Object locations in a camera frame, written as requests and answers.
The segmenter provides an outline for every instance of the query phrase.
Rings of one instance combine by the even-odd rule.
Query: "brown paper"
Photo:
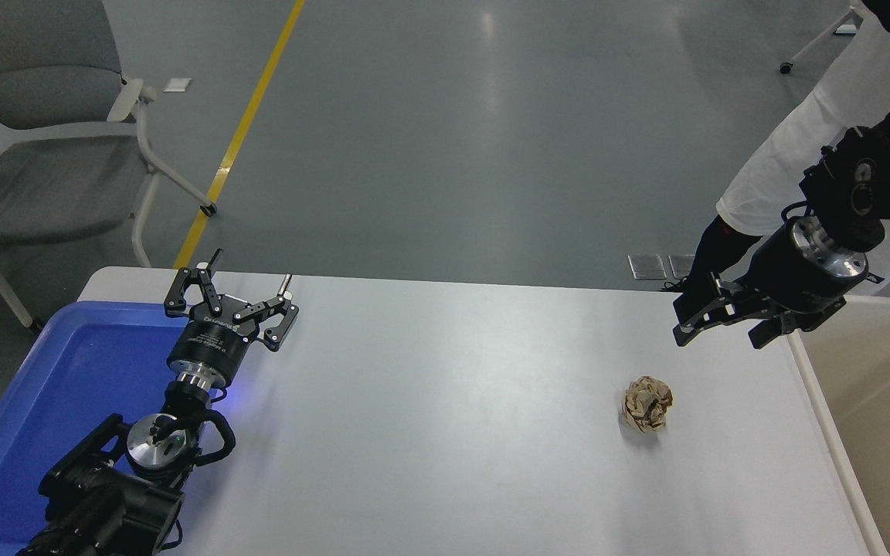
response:
[[[640,432],[664,426],[671,405],[671,388],[660,380],[640,377],[624,391],[623,415],[629,427]]]

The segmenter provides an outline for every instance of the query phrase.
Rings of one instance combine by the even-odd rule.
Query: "electrical cable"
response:
[[[160,550],[170,550],[171,548],[177,548],[184,542],[184,529],[181,528],[181,521],[174,521],[174,525],[177,527],[177,541],[165,542],[162,546],[160,546]]]
[[[788,222],[788,212],[792,212],[795,209],[800,207],[807,207],[809,205],[809,201],[798,201],[798,203],[792,203],[781,210],[781,222]]]

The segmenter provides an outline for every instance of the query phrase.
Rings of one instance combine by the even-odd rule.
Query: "black pants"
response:
[[[761,238],[737,232],[717,215],[699,239],[689,280],[705,280],[710,272],[720,273],[737,264]]]

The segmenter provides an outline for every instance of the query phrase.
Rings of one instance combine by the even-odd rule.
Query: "blue plastic tray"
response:
[[[40,479],[102,419],[159,411],[184,324],[151,303],[82,302],[54,314],[0,401],[0,554],[45,527]]]

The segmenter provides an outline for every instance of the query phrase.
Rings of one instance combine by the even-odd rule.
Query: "table surface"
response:
[[[81,299],[159,303],[172,277],[106,268]],[[280,277],[215,282],[257,302]],[[290,291],[286,344],[253,346],[216,404],[238,446],[185,486],[181,554],[868,553],[783,338],[679,348],[674,296],[651,292]],[[643,375],[674,391],[658,433],[619,416]]]

